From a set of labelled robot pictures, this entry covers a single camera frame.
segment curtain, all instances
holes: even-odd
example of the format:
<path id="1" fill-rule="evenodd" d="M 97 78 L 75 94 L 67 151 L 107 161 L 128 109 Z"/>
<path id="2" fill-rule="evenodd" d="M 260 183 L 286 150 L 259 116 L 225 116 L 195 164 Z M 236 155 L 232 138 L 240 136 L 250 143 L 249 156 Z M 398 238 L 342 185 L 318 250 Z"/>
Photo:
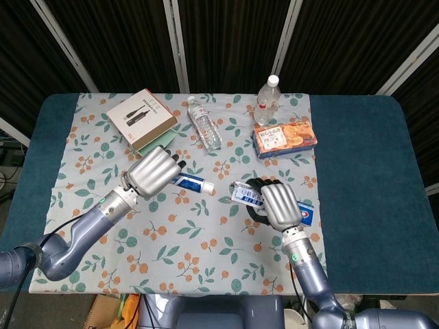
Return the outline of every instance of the curtain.
<path id="1" fill-rule="evenodd" d="M 439 49 L 398 88 L 424 185 L 439 183 Z"/>
<path id="2" fill-rule="evenodd" d="M 439 1 L 303 1 L 283 92 L 375 94 L 439 23 Z"/>
<path id="3" fill-rule="evenodd" d="M 0 117 L 30 137 L 54 93 L 86 91 L 29 1 L 0 1 Z"/>
<path id="4" fill-rule="evenodd" d="M 46 0 L 100 91 L 178 92 L 162 0 Z"/>
<path id="5" fill-rule="evenodd" d="M 193 93 L 257 93 L 271 73 L 288 0 L 179 0 Z"/>

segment floral tablecloth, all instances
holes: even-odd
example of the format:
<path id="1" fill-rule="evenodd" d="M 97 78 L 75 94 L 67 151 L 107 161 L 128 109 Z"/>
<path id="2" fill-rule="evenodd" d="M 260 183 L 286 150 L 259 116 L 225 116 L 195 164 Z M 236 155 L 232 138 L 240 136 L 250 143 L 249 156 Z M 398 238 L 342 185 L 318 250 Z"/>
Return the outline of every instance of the floral tablecloth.
<path id="1" fill-rule="evenodd" d="M 120 173 L 139 156 L 106 112 L 130 94 L 81 94 L 58 179 L 52 188 L 45 232 L 89 210 L 120 182 Z M 186 160 L 184 171 L 215 183 L 213 196 L 169 185 L 157 196 L 138 199 L 128 213 L 59 282 L 34 272 L 32 293 L 293 293 L 281 233 L 253 222 L 245 206 L 231 203 L 229 184 L 252 177 L 278 178 L 296 197 L 314 206 L 305 228 L 325 267 L 314 152 L 257 159 L 250 134 L 254 95 L 200 94 L 224 140 L 207 153 L 187 112 L 188 95 L 158 94 L 178 118 L 169 149 Z M 283 94 L 271 123 L 311 120 L 309 96 Z M 59 232 L 70 240 L 70 226 Z"/>

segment water bottle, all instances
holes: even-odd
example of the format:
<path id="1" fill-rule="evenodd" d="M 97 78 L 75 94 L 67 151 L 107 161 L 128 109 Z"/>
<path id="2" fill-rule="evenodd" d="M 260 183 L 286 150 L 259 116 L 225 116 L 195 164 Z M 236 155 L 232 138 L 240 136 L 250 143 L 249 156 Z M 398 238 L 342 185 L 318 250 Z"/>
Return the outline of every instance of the water bottle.
<path id="1" fill-rule="evenodd" d="M 204 143 L 208 152 L 214 149 L 220 149 L 222 139 L 218 134 L 217 128 L 213 125 L 206 109 L 197 101 L 194 96 L 189 96 L 187 99 L 187 112 L 192 119 L 193 124 L 200 134 L 201 140 Z"/>
<path id="2" fill-rule="evenodd" d="M 281 96 L 281 91 L 277 86 L 278 84 L 278 76 L 271 75 L 268 77 L 267 83 L 263 85 L 258 93 L 253 117 L 260 126 L 267 125 L 273 117 L 274 111 L 277 109 L 277 101 Z"/>

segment bottle cap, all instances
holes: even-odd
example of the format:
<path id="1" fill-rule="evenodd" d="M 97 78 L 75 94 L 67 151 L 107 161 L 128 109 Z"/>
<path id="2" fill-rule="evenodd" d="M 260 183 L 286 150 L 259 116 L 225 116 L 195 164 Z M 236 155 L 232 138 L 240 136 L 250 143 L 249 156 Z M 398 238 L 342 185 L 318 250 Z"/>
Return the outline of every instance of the bottle cap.
<path id="1" fill-rule="evenodd" d="M 204 182 L 203 187 L 201 188 L 201 193 L 207 193 L 209 195 L 212 195 L 214 187 L 214 183 Z"/>
<path id="2" fill-rule="evenodd" d="M 279 77 L 277 75 L 271 75 L 268 77 L 268 81 L 267 81 L 267 85 L 269 87 L 277 87 L 277 85 L 279 84 Z"/>

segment robotic arm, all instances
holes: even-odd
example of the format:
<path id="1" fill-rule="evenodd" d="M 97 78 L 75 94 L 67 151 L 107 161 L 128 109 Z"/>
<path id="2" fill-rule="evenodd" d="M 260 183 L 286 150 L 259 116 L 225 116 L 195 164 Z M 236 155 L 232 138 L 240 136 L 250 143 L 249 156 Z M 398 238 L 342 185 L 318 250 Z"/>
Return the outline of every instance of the robotic arm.
<path id="1" fill-rule="evenodd" d="M 59 234 L 45 235 L 36 243 L 0 252 L 0 289 L 19 283 L 28 267 L 39 267 L 52 281 L 68 277 L 90 247 L 137 205 L 138 195 L 157 194 L 181 172 L 186 163 L 177 160 L 177 155 L 155 147 L 123 174 L 123 186 L 112 190 L 72 225 L 70 243 Z"/>
<path id="2" fill-rule="evenodd" d="M 317 259 L 311 242 L 299 227 L 302 215 L 292 188 L 269 180 L 256 179 L 248 183 L 261 192 L 271 226 L 282 232 L 282 248 L 288 255 L 305 297 L 320 309 L 313 318 L 312 328 L 439 328 L 430 318 L 414 311 L 368 309 L 355 316 L 346 312 L 332 293 L 327 275 Z"/>

